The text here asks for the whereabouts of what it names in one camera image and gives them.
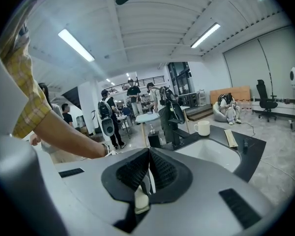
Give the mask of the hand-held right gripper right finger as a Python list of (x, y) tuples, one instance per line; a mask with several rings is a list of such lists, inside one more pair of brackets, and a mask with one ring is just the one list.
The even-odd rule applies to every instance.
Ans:
[(192, 172), (185, 164), (156, 148), (150, 148), (149, 154), (149, 169), (156, 190), (149, 196), (149, 202), (166, 204), (177, 201), (191, 186)]

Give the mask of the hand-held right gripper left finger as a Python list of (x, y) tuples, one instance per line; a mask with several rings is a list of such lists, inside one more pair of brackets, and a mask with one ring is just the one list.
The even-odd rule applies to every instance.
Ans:
[(134, 202), (134, 193), (148, 172), (149, 158), (149, 149), (144, 148), (103, 171), (101, 182), (113, 199)]

